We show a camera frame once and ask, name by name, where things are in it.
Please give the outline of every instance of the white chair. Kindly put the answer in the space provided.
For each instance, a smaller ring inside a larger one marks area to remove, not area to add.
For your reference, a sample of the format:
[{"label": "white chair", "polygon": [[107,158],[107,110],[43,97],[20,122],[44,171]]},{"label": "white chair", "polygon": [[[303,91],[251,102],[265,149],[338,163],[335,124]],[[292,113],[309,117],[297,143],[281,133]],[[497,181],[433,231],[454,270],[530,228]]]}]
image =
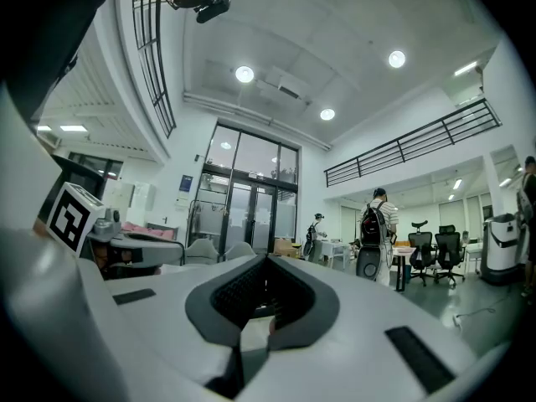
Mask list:
[{"label": "white chair", "polygon": [[212,241],[202,238],[195,240],[185,252],[185,263],[213,265],[218,262],[218,251],[212,245]]},{"label": "white chair", "polygon": [[255,252],[251,249],[251,246],[244,241],[241,241],[227,250],[225,253],[224,260],[233,260],[236,258],[241,258],[242,256],[254,255]]}]

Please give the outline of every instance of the black mesh office chair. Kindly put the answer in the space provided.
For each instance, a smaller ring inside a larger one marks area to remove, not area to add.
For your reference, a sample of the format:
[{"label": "black mesh office chair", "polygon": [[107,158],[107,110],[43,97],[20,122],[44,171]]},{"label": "black mesh office chair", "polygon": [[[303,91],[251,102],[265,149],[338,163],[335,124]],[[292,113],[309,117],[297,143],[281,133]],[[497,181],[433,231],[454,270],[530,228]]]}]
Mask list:
[{"label": "black mesh office chair", "polygon": [[456,232],[456,226],[454,226],[453,224],[448,224],[448,225],[439,227],[440,234],[454,234],[455,232]]},{"label": "black mesh office chair", "polygon": [[434,277],[426,274],[426,268],[436,262],[432,256],[432,236],[431,232],[420,232],[420,228],[428,223],[428,220],[420,224],[412,223],[411,226],[417,228],[417,232],[408,234],[410,246],[415,247],[415,251],[410,257],[410,264],[419,272],[412,272],[411,278],[419,277],[422,280],[422,285],[426,286],[426,277]]},{"label": "black mesh office chair", "polygon": [[462,281],[466,279],[464,275],[452,272],[452,268],[459,265],[463,259],[460,248],[460,233],[435,234],[435,242],[437,243],[437,261],[441,265],[441,269],[446,272],[436,273],[434,283],[439,283],[441,278],[448,277],[449,281],[453,281],[453,287],[456,287],[455,276],[461,277]]}]

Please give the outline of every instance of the balcony railing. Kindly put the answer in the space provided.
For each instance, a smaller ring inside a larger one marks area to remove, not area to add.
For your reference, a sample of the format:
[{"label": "balcony railing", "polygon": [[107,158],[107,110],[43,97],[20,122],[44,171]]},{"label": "balcony railing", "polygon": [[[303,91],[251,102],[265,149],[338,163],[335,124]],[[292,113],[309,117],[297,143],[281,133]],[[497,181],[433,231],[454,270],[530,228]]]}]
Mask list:
[{"label": "balcony railing", "polygon": [[161,0],[132,0],[132,16],[137,50],[145,84],[151,96],[158,121],[169,138],[177,127],[169,104],[168,88],[162,66],[160,45]]},{"label": "balcony railing", "polygon": [[381,146],[348,159],[326,173],[328,187],[385,170],[501,126],[486,99],[475,101]]}]

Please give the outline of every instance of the floor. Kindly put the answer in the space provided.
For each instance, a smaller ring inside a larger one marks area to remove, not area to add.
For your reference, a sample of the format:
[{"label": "floor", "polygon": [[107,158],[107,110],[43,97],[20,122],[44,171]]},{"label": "floor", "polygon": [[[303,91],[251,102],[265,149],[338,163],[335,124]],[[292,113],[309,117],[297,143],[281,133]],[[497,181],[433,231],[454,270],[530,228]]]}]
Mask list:
[{"label": "floor", "polygon": [[[396,273],[391,274],[394,285]],[[527,309],[527,302],[521,297],[521,282],[509,286],[489,285],[474,272],[474,266],[467,270],[465,281],[456,277],[455,289],[451,289],[446,279],[437,285],[432,279],[427,280],[427,286],[423,287],[421,279],[413,279],[400,295],[460,334],[478,357],[511,340]],[[457,315],[461,315],[459,326],[453,319]]]}]

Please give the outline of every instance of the pink object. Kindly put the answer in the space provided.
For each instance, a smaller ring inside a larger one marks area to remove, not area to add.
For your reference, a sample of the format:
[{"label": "pink object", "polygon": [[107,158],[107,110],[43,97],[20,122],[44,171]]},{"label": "pink object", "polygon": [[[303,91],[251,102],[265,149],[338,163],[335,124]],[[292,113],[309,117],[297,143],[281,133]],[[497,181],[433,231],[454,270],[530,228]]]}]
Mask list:
[{"label": "pink object", "polygon": [[173,240],[173,230],[172,229],[167,229],[165,231],[163,231],[161,229],[149,229],[149,228],[145,228],[143,226],[139,226],[137,224],[133,224],[131,222],[125,222],[121,226],[121,229],[123,229],[126,232],[137,232],[137,233],[141,233],[141,234],[150,234],[150,235],[154,235],[156,237],[165,238],[166,240]]}]

